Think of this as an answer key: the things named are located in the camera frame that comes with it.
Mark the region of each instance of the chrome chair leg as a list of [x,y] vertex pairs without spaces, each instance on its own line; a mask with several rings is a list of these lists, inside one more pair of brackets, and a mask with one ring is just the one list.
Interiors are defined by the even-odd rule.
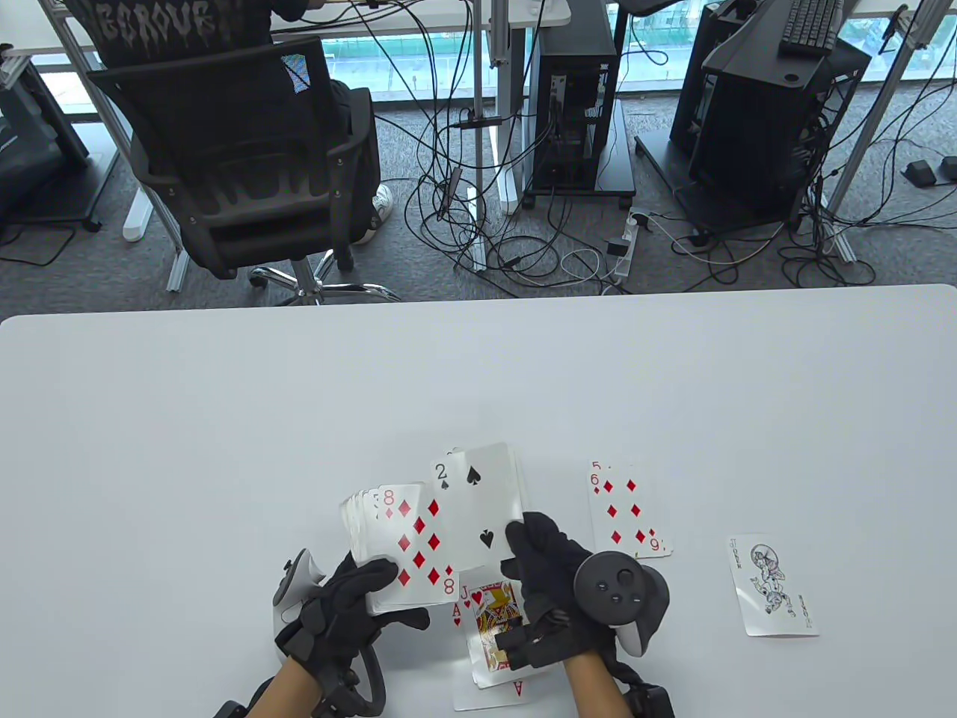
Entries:
[[279,306],[322,304],[330,297],[354,297],[382,302],[402,301],[397,294],[380,284],[323,284],[323,279],[336,265],[336,259],[331,250],[323,255],[315,270],[310,266],[308,259],[297,259],[292,262],[292,265],[295,277],[272,267],[257,267],[250,271],[249,281],[255,287],[265,287],[271,282],[295,292],[294,297],[282,302]]
[[319,264],[316,265],[316,271],[312,273],[312,276],[316,278],[316,281],[323,282],[325,278],[329,276],[329,272],[332,271],[334,266],[336,266],[336,254],[330,249],[323,255],[323,258],[319,260]]
[[369,297],[384,302],[401,302],[395,292],[380,284],[324,284],[323,298],[330,297]]
[[284,289],[295,292],[299,289],[296,278],[272,267],[257,267],[249,273],[249,281],[253,286],[265,287],[269,282],[278,284]]

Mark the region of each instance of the white sneaker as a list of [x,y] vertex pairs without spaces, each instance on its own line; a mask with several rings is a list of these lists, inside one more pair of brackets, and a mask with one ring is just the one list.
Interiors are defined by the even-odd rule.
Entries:
[[366,230],[362,239],[354,243],[366,244],[371,242],[375,233],[378,232],[379,228],[389,219],[389,215],[392,214],[392,208],[394,206],[395,200],[392,199],[392,190],[385,185],[379,185],[375,196],[372,197],[372,220],[369,222],[369,228]]

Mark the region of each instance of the hand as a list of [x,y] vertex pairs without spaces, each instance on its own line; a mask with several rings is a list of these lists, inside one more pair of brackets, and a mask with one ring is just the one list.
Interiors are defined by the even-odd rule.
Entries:
[[536,511],[526,511],[524,522],[505,527],[505,538],[515,558],[501,562],[501,572],[522,582],[522,596],[531,623],[542,617],[566,622],[577,635],[581,652],[596,650],[614,656],[614,631],[587,617],[575,600],[575,574],[591,556],[569,539],[555,522]]
[[[424,631],[429,627],[429,612],[424,608],[381,616],[368,614],[366,594],[386,588],[398,573],[398,567],[385,558],[357,568],[352,554],[348,554],[332,577],[302,605],[300,617],[276,638],[279,649],[291,654],[310,674],[318,676],[330,663],[347,670],[360,649],[378,639],[380,631],[390,623]],[[306,650],[287,651],[287,641],[300,629],[312,638],[312,645]]]

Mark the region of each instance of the black keyboard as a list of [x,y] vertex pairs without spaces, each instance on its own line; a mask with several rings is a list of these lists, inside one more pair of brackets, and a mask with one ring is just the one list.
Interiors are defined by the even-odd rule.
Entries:
[[844,13],[844,0],[792,0],[779,50],[784,55],[831,54]]

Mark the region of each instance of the office chair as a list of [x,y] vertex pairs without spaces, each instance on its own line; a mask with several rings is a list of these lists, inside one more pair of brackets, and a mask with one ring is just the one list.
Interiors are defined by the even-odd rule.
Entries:
[[[304,67],[307,77],[303,77]],[[323,284],[368,229],[378,157],[372,98],[351,90],[351,127],[339,112],[318,37],[173,62],[89,73],[133,127],[130,166],[180,223],[189,256],[221,280],[239,267],[294,292],[283,304],[330,297],[398,302],[377,284]],[[359,177],[366,162],[375,182]],[[308,255],[325,252],[312,270]]]

